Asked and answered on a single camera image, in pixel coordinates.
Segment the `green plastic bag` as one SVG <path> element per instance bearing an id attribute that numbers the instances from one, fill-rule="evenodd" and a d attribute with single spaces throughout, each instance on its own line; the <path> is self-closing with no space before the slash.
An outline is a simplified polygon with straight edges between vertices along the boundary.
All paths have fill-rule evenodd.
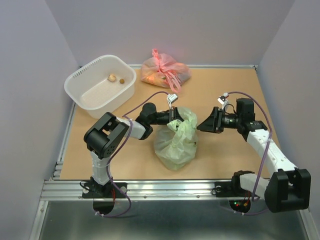
<path id="1" fill-rule="evenodd" d="M 181 120 L 175 119 L 157 128 L 154 152 L 167 169 L 177 171 L 192 161 L 197 152 L 197 115 L 187 107 L 178 107 Z"/>

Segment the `white plastic basket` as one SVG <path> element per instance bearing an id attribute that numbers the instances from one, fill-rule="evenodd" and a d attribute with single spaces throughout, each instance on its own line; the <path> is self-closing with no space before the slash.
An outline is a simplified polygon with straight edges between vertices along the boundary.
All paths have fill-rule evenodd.
<path id="1" fill-rule="evenodd" d="M 116 81 L 108 80 L 110 74 Z M 135 93 L 136 71 L 115 55 L 102 55 L 72 73 L 64 82 L 68 96 L 94 119 L 113 112 Z"/>

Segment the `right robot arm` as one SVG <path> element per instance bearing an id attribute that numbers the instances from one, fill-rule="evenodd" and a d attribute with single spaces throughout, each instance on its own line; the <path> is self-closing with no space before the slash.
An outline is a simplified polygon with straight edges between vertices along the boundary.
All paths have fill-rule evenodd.
<path id="1" fill-rule="evenodd" d="M 227 113 L 227 96 L 220 96 L 221 107 L 215 106 L 197 130 L 220 134 L 235 129 L 261 157 L 258 174 L 249 170 L 235 172 L 228 184 L 233 196 L 249 193 L 265 201 L 272 213 L 305 210 L 310 204 L 311 174 L 292 163 L 272 139 L 271 127 L 256 120 L 257 102 L 251 97 L 238 98 L 233 113 Z"/>

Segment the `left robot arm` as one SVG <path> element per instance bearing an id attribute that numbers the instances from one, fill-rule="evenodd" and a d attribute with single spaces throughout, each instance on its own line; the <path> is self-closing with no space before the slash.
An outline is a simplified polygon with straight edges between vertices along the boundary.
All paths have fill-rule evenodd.
<path id="1" fill-rule="evenodd" d="M 176 107 L 158 112 L 156 105 L 151 102 L 143 105 L 134 121 L 117 118 L 110 112 L 105 113 L 83 138 L 92 159 L 92 176 L 90 180 L 80 184 L 82 198 L 121 198 L 125 191 L 120 189 L 125 189 L 127 184 L 120 183 L 117 187 L 112 184 L 111 158 L 120 151 L 128 138 L 145 140 L 153 132 L 153 125 L 164 126 L 174 120 L 183 121 L 182 114 Z"/>

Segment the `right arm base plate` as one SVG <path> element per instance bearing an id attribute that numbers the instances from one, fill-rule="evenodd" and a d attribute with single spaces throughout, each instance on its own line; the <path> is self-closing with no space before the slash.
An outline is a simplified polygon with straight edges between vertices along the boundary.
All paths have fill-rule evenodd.
<path id="1" fill-rule="evenodd" d="M 216 181 L 211 193 L 218 198 L 245 197 L 248 191 L 240 187 L 239 183 L 232 181 Z"/>

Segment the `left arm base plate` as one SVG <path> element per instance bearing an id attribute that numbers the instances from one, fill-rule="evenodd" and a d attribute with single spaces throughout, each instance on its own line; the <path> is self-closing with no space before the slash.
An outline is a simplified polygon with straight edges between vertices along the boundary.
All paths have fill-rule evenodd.
<path id="1" fill-rule="evenodd" d="M 100 185 L 93 181 L 81 181 L 83 199 L 124 199 L 125 196 L 110 182 Z"/>

